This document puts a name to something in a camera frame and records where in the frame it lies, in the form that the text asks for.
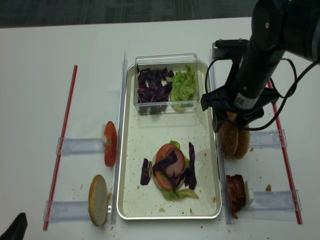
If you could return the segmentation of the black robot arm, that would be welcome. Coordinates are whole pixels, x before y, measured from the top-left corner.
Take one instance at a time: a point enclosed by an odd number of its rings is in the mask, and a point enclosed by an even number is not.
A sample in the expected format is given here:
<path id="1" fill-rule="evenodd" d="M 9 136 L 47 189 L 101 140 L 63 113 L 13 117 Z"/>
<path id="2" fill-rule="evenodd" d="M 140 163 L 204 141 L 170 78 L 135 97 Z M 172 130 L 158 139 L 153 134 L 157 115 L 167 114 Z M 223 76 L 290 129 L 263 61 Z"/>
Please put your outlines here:
<path id="1" fill-rule="evenodd" d="M 217 40 L 212 60 L 231 60 L 225 84 L 201 97 L 203 110 L 212 109 L 212 127 L 218 132 L 234 113 L 231 124 L 248 130 L 275 104 L 279 93 L 267 86 L 285 52 L 320 63 L 320 3 L 317 0 L 260 0 L 251 18 L 249 40 Z"/>

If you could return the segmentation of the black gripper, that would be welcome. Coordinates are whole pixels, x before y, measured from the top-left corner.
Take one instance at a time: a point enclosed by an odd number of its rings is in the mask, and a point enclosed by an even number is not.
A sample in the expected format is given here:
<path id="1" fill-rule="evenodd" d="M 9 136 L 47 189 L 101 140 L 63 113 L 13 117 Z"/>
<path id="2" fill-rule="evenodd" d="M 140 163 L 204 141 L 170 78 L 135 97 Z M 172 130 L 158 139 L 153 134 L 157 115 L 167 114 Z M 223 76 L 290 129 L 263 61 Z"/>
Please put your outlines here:
<path id="1" fill-rule="evenodd" d="M 225 84 L 201 97 L 201 108 L 212 108 L 212 128 L 218 133 L 224 123 L 233 121 L 237 128 L 245 128 L 251 122 L 264 116 L 263 107 L 275 104 L 279 99 L 275 90 L 260 85 Z"/>

